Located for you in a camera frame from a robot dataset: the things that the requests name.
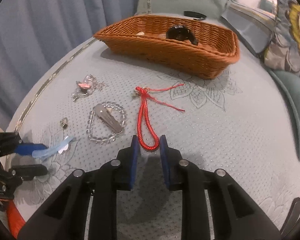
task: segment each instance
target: metal screw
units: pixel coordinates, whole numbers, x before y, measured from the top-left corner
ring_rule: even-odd
[[[83,171],[82,170],[79,170],[79,169],[77,169],[77,170],[75,170],[74,172],[73,172],[73,176],[75,176],[75,177],[81,177],[82,176],[82,174],[83,174]]]
[[[226,172],[225,172],[225,170],[223,170],[223,169],[218,169],[218,170],[217,170],[217,175],[220,176],[220,177],[223,177],[223,176],[226,175]]]
[[[189,165],[189,162],[187,160],[180,160],[179,161],[179,165],[180,166],[183,166],[183,167],[186,167]]]
[[[111,161],[111,165],[112,165],[112,166],[115,166],[115,167],[116,167],[116,166],[119,166],[120,164],[121,164],[121,161],[119,161],[119,160],[117,160],[117,159],[114,159],[114,160]]]

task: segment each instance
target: blue gripper pad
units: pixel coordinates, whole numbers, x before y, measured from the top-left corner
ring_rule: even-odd
[[[117,159],[120,160],[120,168],[115,173],[115,182],[118,190],[131,190],[133,188],[136,173],[137,160],[140,154],[138,137],[132,137],[131,146],[118,152]]]
[[[184,176],[179,169],[179,161],[182,160],[181,153],[168,147],[165,135],[160,137],[160,157],[164,183],[168,190],[182,190]]]
[[[20,155],[31,155],[34,150],[45,150],[47,147],[44,144],[22,143],[14,150]]]

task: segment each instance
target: red cord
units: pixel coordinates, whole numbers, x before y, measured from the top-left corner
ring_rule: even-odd
[[[14,236],[14,238],[18,238],[19,231],[25,225],[25,220],[20,215],[16,205],[13,200],[9,201],[9,205],[7,208],[7,217],[8,217],[8,225],[10,229],[10,233]]]
[[[168,91],[170,89],[179,87],[179,86],[183,86],[184,84],[179,84],[170,88],[165,88],[165,89],[150,89],[150,88],[141,88],[141,87],[136,87],[136,91],[138,91],[140,97],[141,97],[141,106],[139,109],[139,114],[138,114],[138,123],[137,123],[137,134],[138,134],[138,138],[139,138],[139,143],[140,145],[143,147],[143,149],[149,150],[149,151],[153,151],[155,149],[158,148],[159,146],[159,138],[156,135],[156,133],[154,132],[151,124],[150,124],[150,120],[149,120],[149,112],[148,112],[148,103],[147,103],[147,98],[155,101],[156,103],[160,104],[160,105],[165,105],[165,106],[169,106],[172,107],[173,109],[176,109],[178,111],[182,111],[184,112],[185,110],[180,109],[180,108],[176,108],[172,105],[169,105],[167,103],[158,101],[157,99],[155,99],[154,97],[152,97],[151,95],[149,95],[150,91]],[[145,121],[146,121],[146,125],[149,129],[149,132],[152,136],[152,138],[154,139],[154,145],[153,146],[149,146],[147,145],[142,137],[142,129],[141,129],[141,125],[142,125],[142,117],[145,117]]]

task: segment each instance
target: light blue hair clip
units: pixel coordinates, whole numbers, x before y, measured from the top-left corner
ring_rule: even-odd
[[[60,142],[58,145],[55,145],[53,147],[50,147],[45,150],[34,150],[32,152],[32,157],[34,158],[48,158],[51,155],[56,154],[58,151],[63,150],[69,142],[71,142],[74,139],[73,136],[66,137],[62,142]]]

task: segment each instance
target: teal cushion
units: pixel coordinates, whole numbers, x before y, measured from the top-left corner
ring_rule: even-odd
[[[270,70],[270,75],[282,88],[291,105],[298,134],[298,158],[300,160],[300,77],[282,70]]]

